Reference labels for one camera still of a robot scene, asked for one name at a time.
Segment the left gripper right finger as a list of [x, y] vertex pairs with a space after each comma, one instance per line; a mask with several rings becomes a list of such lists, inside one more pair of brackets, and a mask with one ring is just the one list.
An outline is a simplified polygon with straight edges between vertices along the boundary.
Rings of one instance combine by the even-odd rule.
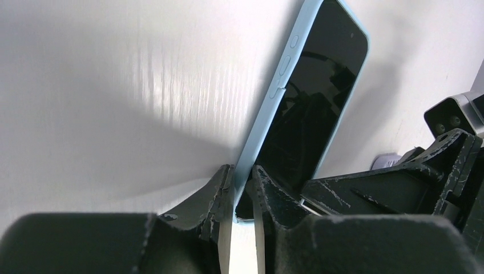
[[259, 273], [480, 273], [448, 220], [432, 215], [325, 215], [302, 207], [261, 166], [251, 198]]

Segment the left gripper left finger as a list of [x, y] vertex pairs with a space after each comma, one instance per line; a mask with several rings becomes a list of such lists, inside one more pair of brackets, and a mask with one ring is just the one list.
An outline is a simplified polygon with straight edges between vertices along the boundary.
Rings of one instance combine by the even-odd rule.
[[165, 213], [32, 213], [1, 237], [2, 273], [227, 273], [233, 173]]

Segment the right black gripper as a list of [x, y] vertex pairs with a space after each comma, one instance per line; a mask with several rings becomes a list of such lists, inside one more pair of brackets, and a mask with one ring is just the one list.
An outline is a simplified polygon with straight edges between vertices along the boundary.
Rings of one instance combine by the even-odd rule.
[[470, 250], [483, 255], [482, 138], [454, 129], [427, 149], [408, 151], [395, 165], [377, 170], [313, 179], [301, 196], [328, 214], [442, 215], [458, 213], [452, 223]]

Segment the black phone light blue case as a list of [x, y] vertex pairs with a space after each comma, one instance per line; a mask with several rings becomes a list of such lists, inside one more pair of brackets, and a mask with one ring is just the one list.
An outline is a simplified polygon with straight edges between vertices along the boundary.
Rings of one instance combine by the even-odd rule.
[[252, 223], [254, 165], [292, 191], [313, 178], [334, 139], [369, 51], [345, 1], [304, 1], [235, 169], [233, 221]]

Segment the lavender phone case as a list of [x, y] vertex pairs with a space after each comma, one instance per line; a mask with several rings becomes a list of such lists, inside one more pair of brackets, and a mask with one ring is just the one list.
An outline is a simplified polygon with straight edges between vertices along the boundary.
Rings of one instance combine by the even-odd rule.
[[400, 159], [401, 155], [397, 153], [382, 154], [375, 158], [372, 163], [371, 170], [379, 170], [382, 168], [388, 168], [396, 165]]

